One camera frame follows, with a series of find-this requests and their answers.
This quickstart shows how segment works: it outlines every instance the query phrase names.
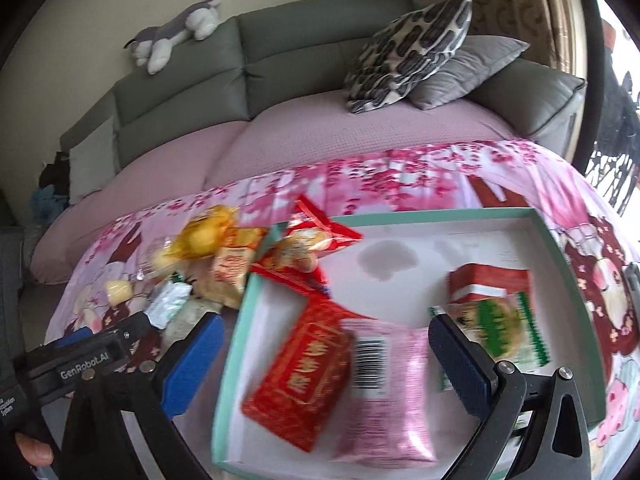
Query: hand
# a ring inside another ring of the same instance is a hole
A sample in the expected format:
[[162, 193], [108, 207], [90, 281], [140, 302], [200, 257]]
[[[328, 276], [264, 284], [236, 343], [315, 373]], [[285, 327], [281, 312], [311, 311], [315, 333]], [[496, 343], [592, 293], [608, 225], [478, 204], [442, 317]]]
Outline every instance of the hand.
[[15, 434], [15, 443], [20, 448], [24, 459], [31, 465], [45, 467], [53, 462], [53, 451], [49, 445], [21, 433]]

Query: patterned pillow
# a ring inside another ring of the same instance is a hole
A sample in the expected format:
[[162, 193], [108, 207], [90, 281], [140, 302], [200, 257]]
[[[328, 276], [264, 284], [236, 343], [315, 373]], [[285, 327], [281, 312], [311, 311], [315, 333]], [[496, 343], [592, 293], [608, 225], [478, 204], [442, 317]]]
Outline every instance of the patterned pillow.
[[377, 32], [344, 80], [351, 113], [405, 97], [455, 54], [470, 21], [471, 0], [445, 0], [400, 16]]

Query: plush husky toy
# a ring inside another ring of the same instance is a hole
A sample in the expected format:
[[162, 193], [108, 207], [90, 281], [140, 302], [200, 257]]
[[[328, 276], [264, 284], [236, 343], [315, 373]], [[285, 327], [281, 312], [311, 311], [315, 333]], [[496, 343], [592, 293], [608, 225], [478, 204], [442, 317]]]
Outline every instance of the plush husky toy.
[[220, 0], [205, 0], [187, 7], [170, 22], [160, 27], [143, 28], [124, 48], [129, 47], [136, 65], [146, 63], [150, 74], [160, 72], [171, 57], [175, 45], [193, 36], [197, 41], [208, 38], [222, 23], [216, 7]]

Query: red snack package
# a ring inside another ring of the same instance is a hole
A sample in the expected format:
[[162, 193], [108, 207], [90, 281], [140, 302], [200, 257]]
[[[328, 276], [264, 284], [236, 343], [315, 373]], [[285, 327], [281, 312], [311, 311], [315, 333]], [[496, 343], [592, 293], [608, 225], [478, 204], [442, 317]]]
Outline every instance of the red snack package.
[[308, 296], [320, 292], [330, 297], [319, 259], [362, 240], [362, 235], [338, 224], [306, 196], [295, 209], [282, 240], [251, 266], [251, 270]]
[[340, 322], [364, 317], [320, 296], [311, 298], [242, 412], [310, 452], [349, 375], [351, 341]]
[[466, 264], [450, 272], [447, 287], [452, 303], [470, 303], [516, 292], [531, 293], [530, 272], [483, 264]]

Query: pink sofa cover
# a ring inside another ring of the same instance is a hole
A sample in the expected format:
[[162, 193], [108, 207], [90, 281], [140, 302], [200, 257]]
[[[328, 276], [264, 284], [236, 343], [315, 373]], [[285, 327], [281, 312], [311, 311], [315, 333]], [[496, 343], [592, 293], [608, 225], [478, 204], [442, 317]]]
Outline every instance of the pink sofa cover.
[[515, 137], [500, 117], [465, 100], [428, 111], [400, 101], [353, 115], [341, 91], [293, 99], [251, 123], [210, 126], [141, 156], [56, 220], [36, 247], [31, 272], [41, 283], [68, 281], [110, 222], [177, 196], [332, 158], [430, 142]]

